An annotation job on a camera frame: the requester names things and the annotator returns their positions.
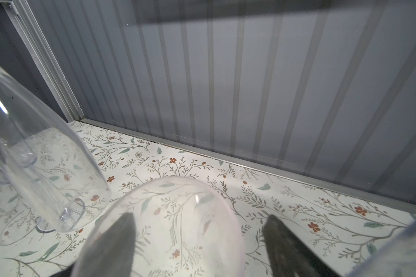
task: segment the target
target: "striped wall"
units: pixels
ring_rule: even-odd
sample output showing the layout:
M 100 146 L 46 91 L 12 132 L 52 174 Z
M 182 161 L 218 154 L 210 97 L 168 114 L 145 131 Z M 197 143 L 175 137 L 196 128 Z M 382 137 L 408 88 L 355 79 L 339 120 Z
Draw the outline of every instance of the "striped wall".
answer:
M 416 0 L 29 0 L 87 118 L 416 203 Z

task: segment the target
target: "orange flower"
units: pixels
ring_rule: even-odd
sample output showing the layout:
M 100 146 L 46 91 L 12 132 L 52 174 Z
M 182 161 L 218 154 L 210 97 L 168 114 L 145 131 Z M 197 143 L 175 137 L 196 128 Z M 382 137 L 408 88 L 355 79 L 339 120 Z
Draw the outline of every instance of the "orange flower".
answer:
M 308 225 L 308 227 L 310 227 L 311 229 L 313 229 L 313 231 L 314 231 L 315 233 L 317 233 L 318 231 L 320 231 L 319 225 L 314 224 L 314 223 L 312 223 L 312 222 Z
M 365 214 L 367 213 L 367 210 L 365 210 L 361 206 L 355 207 L 355 210 L 356 210 L 356 213 L 362 214 L 363 216 L 365 216 Z
M 176 249 L 176 251 L 174 251 L 174 253 L 172 253 L 172 258 L 174 259 L 174 258 L 177 258 L 177 257 L 179 257 L 180 256 L 180 251 L 178 251 L 177 249 Z

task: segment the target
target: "metal edge strip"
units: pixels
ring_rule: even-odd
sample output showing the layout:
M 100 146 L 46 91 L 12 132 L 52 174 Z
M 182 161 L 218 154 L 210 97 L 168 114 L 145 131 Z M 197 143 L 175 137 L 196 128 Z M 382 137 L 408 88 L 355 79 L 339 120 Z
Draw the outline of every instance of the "metal edge strip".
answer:
M 174 147 L 177 149 L 182 149 L 184 151 L 188 151 L 188 152 L 192 152 L 198 155 L 202 155 L 202 156 L 206 156 L 209 158 L 213 158 L 216 160 L 221 160 L 224 161 L 226 163 L 231 163 L 231 164 L 235 164 L 244 168 L 248 168 L 248 169 L 253 169 L 253 170 L 257 170 L 260 172 L 264 172 L 264 173 L 269 173 L 272 175 L 276 175 L 279 177 L 282 177 L 284 179 L 288 179 L 288 180 L 292 180 L 298 183 L 302 183 L 302 184 L 306 184 L 306 185 L 310 185 L 310 186 L 314 186 L 314 187 L 319 187 L 319 188 L 323 188 L 329 191 L 334 191 L 337 193 L 342 193 L 348 196 L 352 196 L 352 197 L 356 197 L 362 200 L 367 200 L 370 202 L 374 202 L 374 203 L 378 203 L 380 205 L 386 206 L 386 207 L 390 207 L 393 209 L 397 209 L 397 210 L 401 210 L 401 211 L 405 211 L 405 212 L 409 212 L 412 214 L 416 214 L 416 205 L 414 204 L 410 204 L 410 203 L 406 203 L 406 202 L 402 202 L 396 199 L 391 199 L 385 196 L 379 196 L 376 194 L 372 194 L 366 191 L 360 191 L 354 188 L 350 188 L 350 187 L 344 187 L 341 185 L 337 185 L 337 184 L 333 184 L 330 182 L 326 182 L 326 181 L 322 181 L 322 180 L 318 180 L 315 178 L 311 178 L 311 177 L 307 177 L 304 175 L 300 175 L 300 174 L 296 174 L 296 173 L 292 173 L 292 172 L 288 172 L 282 169 L 276 169 L 276 168 L 272 168 L 266 165 L 262 165 L 262 164 L 258 164 L 258 163 L 253 163 L 247 160 L 242 160 L 239 158 L 234 158 L 228 155 L 224 155 L 224 154 L 219 154 L 216 152 L 212 152 L 212 151 L 208 151 L 205 149 L 200 149 L 197 147 L 193 147 L 193 146 L 189 146 L 189 145 L 184 145 L 182 143 L 179 142 L 174 142 L 174 141 L 169 141 L 163 138 L 159 138 L 156 136 L 150 136 L 150 135 L 146 135 L 140 132 L 136 132 L 136 131 L 131 131 L 131 130 L 127 130 L 121 127 L 116 127 L 110 124 L 106 124 L 106 123 L 101 123 L 95 120 L 91 120 L 91 119 L 83 119 L 82 122 L 90 124 L 90 125 L 94 125 L 97 127 L 101 127 L 101 128 L 105 128 L 105 129 L 109 129 L 109 130 L 113 130 L 116 132 L 121 132 L 123 134 L 129 135 L 129 136 L 135 136 L 144 140 L 148 140 L 148 141 L 153 141 L 162 145 L 166 145 L 166 146 L 170 146 L 170 147 Z
M 37 23 L 27 0 L 13 0 L 2 4 L 33 58 L 54 99 L 69 122 L 84 118 L 68 81 Z

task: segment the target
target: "table surface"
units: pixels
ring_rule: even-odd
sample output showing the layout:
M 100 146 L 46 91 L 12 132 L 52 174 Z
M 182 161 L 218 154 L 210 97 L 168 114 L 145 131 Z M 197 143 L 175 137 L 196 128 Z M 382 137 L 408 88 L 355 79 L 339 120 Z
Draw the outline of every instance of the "table surface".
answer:
M 93 153 L 111 188 L 112 200 L 103 213 L 132 188 L 164 176 L 195 178 L 214 188 L 238 215 L 246 244 L 246 276 L 271 276 L 260 239 L 269 214 L 281 219 L 341 275 L 416 219 L 414 214 L 373 202 L 93 125 L 74 121 L 70 126 Z M 33 230 L 12 245 L 0 246 L 0 277 L 44 277 L 66 268 L 78 257 L 96 220 L 69 233 Z

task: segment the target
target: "metal corner post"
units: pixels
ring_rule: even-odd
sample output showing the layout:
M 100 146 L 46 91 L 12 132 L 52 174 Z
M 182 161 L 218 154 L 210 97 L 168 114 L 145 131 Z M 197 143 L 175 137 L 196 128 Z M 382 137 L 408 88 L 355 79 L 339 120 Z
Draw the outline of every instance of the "metal corner post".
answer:
M 0 0 L 38 70 L 68 121 L 84 118 L 68 81 L 42 33 L 27 0 Z

